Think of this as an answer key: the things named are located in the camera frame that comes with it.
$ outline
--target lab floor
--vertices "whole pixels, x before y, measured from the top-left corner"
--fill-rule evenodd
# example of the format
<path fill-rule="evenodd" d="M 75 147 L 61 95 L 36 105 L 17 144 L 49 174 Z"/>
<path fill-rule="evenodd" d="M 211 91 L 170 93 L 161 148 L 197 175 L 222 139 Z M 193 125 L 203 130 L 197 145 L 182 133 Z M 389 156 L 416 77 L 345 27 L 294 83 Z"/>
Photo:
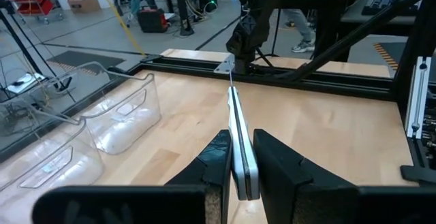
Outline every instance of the lab floor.
<path fill-rule="evenodd" d="M 159 7 L 166 10 L 164 0 L 156 0 L 156 2 Z M 167 33 L 143 33 L 138 25 L 132 25 L 129 30 L 138 46 L 130 41 L 111 9 L 90 14 L 73 14 L 65 11 L 63 20 L 54 17 L 50 19 L 49 25 L 38 22 L 34 18 L 26 18 L 27 23 L 24 25 L 19 16 L 16 16 L 16 19 L 44 59 L 49 59 L 67 50 L 75 50 L 122 58 L 126 61 L 121 65 L 129 67 L 141 59 L 138 53 L 142 51 L 149 54 L 159 54 L 168 48 L 178 48 L 225 52 L 225 43 L 231 36 L 238 20 L 240 4 L 237 0 L 218 0 L 218 6 L 216 12 L 206 16 L 205 21 L 193 26 L 195 33 L 189 37 L 179 35 L 177 24 L 172 26 Z M 270 36 L 268 42 L 262 46 L 264 53 L 270 53 L 273 45 L 277 12 L 276 10 L 270 19 Z M 40 64 L 42 71 L 47 71 L 31 43 L 20 33 L 20 29 L 13 20 L 9 16 L 8 18 L 23 44 L 29 49 L 35 61 Z M 291 52 L 291 47 L 300 41 L 300 36 L 295 29 L 286 29 L 285 22 L 286 19 L 282 14 L 275 54 L 281 57 L 309 58 L 310 53 L 295 54 Z M 370 35 L 353 46 L 349 61 L 387 65 L 374 49 L 373 44 L 405 41 L 404 37 Z M 0 60 L 3 71 L 8 72 L 24 65 L 20 59 L 24 59 L 22 52 L 19 51 L 14 39 L 5 30 L 3 23 L 0 22 Z"/>

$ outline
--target black floor mat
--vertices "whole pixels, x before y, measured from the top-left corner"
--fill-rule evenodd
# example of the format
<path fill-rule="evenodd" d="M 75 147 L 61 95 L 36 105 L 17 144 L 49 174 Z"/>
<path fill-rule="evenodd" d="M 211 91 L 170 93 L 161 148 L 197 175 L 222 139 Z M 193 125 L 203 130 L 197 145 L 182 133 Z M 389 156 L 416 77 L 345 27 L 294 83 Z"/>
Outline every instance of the black floor mat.
<path fill-rule="evenodd" d="M 388 58 L 394 59 L 395 63 L 399 64 L 406 43 L 378 43 L 378 45 L 388 54 Z M 436 81 L 436 63 L 434 62 L 431 63 L 430 81 Z"/>
<path fill-rule="evenodd" d="M 68 50 L 47 60 L 49 65 L 57 65 L 66 70 L 71 70 L 79 65 L 90 63 L 91 61 L 96 61 L 107 69 L 108 67 L 119 65 L 124 60 L 120 58 L 106 57 L 98 54 L 89 54 L 72 50 Z M 97 66 L 89 66 L 85 71 L 96 75 L 101 71 L 101 68 Z"/>

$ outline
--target wooden table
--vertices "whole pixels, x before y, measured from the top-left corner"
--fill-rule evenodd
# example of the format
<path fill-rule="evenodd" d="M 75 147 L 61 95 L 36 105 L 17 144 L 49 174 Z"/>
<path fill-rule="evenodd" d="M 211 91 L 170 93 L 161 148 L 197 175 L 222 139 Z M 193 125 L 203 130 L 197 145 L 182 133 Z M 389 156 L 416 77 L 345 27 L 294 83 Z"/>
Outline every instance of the wooden table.
<path fill-rule="evenodd" d="M 167 50 L 169 57 L 222 61 L 228 54 Z M 296 67 L 305 60 L 273 58 Z M 329 63 L 325 71 L 388 76 L 378 65 Z M 98 185 L 162 185 L 227 129 L 229 82 L 155 73 L 161 120 L 126 152 L 102 155 Z M 237 83 L 249 130 L 262 128 L 313 162 L 356 185 L 410 185 L 400 165 L 411 157 L 395 103 Z M 113 93 L 131 88 L 126 82 Z M 230 223 L 266 223 L 262 201 L 239 202 L 231 184 Z"/>

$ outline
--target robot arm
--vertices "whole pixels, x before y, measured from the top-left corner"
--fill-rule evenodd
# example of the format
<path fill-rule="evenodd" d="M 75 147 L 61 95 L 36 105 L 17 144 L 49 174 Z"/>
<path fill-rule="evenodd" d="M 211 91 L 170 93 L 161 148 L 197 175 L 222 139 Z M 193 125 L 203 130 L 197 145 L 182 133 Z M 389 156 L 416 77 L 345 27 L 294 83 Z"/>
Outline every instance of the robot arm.
<path fill-rule="evenodd" d="M 226 44 L 235 56 L 234 72 L 245 74 L 255 59 L 255 49 L 268 40 L 269 19 L 280 0 L 254 0 L 247 15 L 243 16 Z"/>

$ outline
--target keyboard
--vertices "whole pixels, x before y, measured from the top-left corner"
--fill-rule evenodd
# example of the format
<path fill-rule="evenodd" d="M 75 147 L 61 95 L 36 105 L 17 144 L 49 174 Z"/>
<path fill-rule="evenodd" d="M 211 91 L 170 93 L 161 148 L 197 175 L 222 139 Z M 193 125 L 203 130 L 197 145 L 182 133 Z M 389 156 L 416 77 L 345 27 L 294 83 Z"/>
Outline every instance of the keyboard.
<path fill-rule="evenodd" d="M 378 12 L 383 10 L 385 7 L 388 7 L 395 0 L 368 0 L 367 4 L 363 7 L 362 15 L 364 16 L 373 16 Z M 409 9 L 401 12 L 400 16 L 415 16 L 418 12 L 420 4 L 417 3 L 411 6 Z"/>

